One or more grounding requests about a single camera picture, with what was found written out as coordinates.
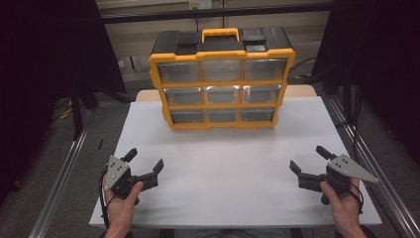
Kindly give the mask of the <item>black horizontal bar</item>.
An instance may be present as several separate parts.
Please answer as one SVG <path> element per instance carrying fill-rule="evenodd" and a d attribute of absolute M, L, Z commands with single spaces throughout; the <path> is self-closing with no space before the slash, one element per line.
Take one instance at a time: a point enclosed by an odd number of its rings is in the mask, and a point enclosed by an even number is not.
<path fill-rule="evenodd" d="M 247 7 L 247 8 L 185 10 L 185 11 L 148 13 L 148 14 L 120 14 L 120 15 L 102 16 L 101 22 L 103 24 L 123 24 L 123 23 L 136 23 L 136 22 L 201 19 L 201 18 L 213 18 L 213 17 L 235 17 L 235 16 L 248 16 L 248 15 L 264 15 L 264 14 L 323 12 L 323 11 L 330 11 L 334 7 L 335 7 L 335 3 L 316 3 L 316 4 L 278 5 L 278 6 Z"/>

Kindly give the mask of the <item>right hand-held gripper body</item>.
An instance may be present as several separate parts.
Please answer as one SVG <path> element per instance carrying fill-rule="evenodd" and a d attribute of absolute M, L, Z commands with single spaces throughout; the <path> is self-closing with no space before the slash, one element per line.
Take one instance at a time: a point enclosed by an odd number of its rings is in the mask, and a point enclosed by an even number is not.
<path fill-rule="evenodd" d="M 328 161 L 324 181 L 333 188 L 337 195 L 348 194 L 355 198 L 359 205 L 363 205 L 364 197 L 359 189 L 357 192 L 352 191 L 355 185 L 352 184 L 351 179 L 378 183 L 377 177 L 347 155 L 340 155 L 336 159 Z"/>

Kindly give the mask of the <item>white wall outlet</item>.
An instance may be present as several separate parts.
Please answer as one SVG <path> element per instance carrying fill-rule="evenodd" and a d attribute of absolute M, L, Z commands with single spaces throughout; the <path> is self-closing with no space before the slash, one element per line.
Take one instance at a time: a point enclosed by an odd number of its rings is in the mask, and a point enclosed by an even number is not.
<path fill-rule="evenodd" d="M 189 0 L 190 10 L 206 10 L 212 9 L 211 0 Z"/>

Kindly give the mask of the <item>yellow black organizer cabinet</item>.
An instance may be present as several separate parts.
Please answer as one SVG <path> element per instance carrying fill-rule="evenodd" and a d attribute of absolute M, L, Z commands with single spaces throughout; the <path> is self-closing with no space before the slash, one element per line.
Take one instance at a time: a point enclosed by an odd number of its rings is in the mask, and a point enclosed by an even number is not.
<path fill-rule="evenodd" d="M 280 27 L 256 29 L 205 29 L 199 32 L 165 31 L 157 35 L 150 55 L 151 77 L 162 103 L 162 115 L 171 129 L 208 128 L 258 128 L 277 124 L 278 109 L 287 87 L 287 76 L 296 57 L 290 41 Z M 158 64 L 160 62 L 183 62 L 205 60 L 256 60 L 286 59 L 279 102 L 272 123 L 222 123 L 174 125 L 168 116 L 168 105 L 163 93 Z"/>

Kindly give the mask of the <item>black curtain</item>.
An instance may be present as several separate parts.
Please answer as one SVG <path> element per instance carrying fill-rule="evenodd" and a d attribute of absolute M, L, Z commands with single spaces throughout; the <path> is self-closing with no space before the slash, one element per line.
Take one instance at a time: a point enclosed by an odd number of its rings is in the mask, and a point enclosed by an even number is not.
<path fill-rule="evenodd" d="M 0 0 L 0 205 L 64 97 L 125 92 L 96 0 Z"/>
<path fill-rule="evenodd" d="M 332 0 L 312 73 L 345 73 L 420 164 L 420 0 Z"/>

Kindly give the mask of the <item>black metal stand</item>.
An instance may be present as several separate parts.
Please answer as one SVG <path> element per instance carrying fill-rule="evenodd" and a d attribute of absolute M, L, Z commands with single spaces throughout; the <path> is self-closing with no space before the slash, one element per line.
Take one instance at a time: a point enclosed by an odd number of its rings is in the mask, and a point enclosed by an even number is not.
<path fill-rule="evenodd" d="M 74 122 L 73 140 L 76 141 L 83 130 L 80 102 L 83 102 L 87 109 L 95 109 L 98 106 L 98 100 L 94 95 L 94 83 L 88 80 L 76 79 L 72 83 L 70 92 Z"/>

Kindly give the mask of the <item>person's right hand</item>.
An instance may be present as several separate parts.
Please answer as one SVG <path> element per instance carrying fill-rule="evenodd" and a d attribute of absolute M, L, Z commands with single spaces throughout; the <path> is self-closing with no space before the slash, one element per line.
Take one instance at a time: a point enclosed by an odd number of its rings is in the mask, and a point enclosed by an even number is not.
<path fill-rule="evenodd" d="M 357 192 L 357 189 L 360 187 L 360 181 L 357 178 L 352 178 L 351 182 L 355 185 L 352 191 Z M 330 200 L 331 214 L 336 229 L 345 230 L 361 227 L 359 223 L 360 206 L 358 201 L 348 194 L 338 196 L 333 188 L 325 181 L 322 181 L 320 186 Z"/>

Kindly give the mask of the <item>set of clear plastic drawers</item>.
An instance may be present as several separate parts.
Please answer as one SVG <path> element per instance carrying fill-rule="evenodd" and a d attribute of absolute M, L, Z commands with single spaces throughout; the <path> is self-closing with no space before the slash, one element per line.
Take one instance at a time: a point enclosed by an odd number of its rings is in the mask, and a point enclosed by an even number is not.
<path fill-rule="evenodd" d="M 171 123 L 272 123 L 286 63 L 286 59 L 160 62 L 157 69 Z"/>

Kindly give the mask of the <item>aluminium frame rail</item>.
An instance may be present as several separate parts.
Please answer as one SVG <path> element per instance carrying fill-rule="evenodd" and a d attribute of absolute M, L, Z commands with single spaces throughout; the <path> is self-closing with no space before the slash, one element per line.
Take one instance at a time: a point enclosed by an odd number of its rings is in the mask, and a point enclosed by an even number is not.
<path fill-rule="evenodd" d="M 62 198 L 64 188 L 73 170 L 75 161 L 81 151 L 88 128 L 84 128 L 72 142 L 57 179 L 52 187 L 47 201 L 39 214 L 28 238 L 45 238 L 52 223 L 58 204 Z"/>
<path fill-rule="evenodd" d="M 324 102 L 351 157 L 379 178 L 367 185 L 382 220 L 374 233 L 378 238 L 420 238 L 420 166 L 368 105 L 360 104 L 352 124 L 338 97 Z"/>

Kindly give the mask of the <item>person's left hand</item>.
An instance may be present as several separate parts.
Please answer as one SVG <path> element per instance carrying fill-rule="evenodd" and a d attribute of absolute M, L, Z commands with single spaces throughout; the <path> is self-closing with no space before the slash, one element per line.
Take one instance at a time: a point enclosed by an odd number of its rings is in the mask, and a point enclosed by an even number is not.
<path fill-rule="evenodd" d="M 115 234 L 120 233 L 124 236 L 131 230 L 134 218 L 135 202 L 140 195 L 144 184 L 137 182 L 127 198 L 118 198 L 112 190 L 105 191 L 105 199 L 107 202 L 110 226 L 109 232 Z"/>

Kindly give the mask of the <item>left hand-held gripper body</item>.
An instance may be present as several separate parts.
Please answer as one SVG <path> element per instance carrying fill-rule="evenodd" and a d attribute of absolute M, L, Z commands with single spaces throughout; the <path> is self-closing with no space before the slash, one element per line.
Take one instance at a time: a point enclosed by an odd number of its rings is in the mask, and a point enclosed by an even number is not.
<path fill-rule="evenodd" d="M 106 175 L 105 190 L 114 193 L 114 196 L 108 203 L 115 197 L 122 199 L 127 198 L 135 184 L 128 163 L 115 156 L 111 156 L 108 162 Z"/>

